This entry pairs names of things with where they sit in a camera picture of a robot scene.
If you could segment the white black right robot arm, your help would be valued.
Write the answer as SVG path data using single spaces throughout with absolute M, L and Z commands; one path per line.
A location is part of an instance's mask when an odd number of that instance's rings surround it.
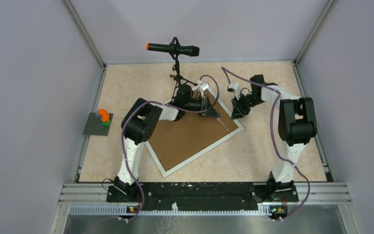
M 294 171 L 299 157 L 317 134 L 317 121 L 314 101 L 310 97 L 293 95 L 275 83 L 266 83 L 263 75 L 254 75 L 250 78 L 251 92 L 242 94 L 240 85 L 229 85 L 228 91 L 235 94 L 232 99 L 232 119 L 247 116 L 252 107 L 263 103 L 272 105 L 279 111 L 278 134 L 282 142 L 279 149 L 274 144 L 279 162 L 271 171 L 266 185 L 266 195 L 272 201 L 279 201 L 290 191 L 294 185 Z

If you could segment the silver screwdriver tool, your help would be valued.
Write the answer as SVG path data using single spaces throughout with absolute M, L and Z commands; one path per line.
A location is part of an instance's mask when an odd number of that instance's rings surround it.
M 217 121 L 228 131 L 229 128 L 223 123 L 223 121 L 221 120 L 221 118 L 217 118 Z

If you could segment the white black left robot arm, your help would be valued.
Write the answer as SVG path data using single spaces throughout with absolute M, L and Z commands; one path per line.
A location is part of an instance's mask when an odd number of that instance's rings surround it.
M 159 121 L 179 121 L 186 113 L 201 117 L 219 118 L 215 110 L 218 97 L 213 102 L 200 86 L 198 97 L 193 97 L 192 87 L 181 85 L 169 102 L 147 101 L 138 98 L 121 123 L 123 158 L 121 167 L 111 186 L 111 194 L 118 193 L 124 201 L 132 201 L 140 191 L 137 185 L 141 153 L 151 138 Z

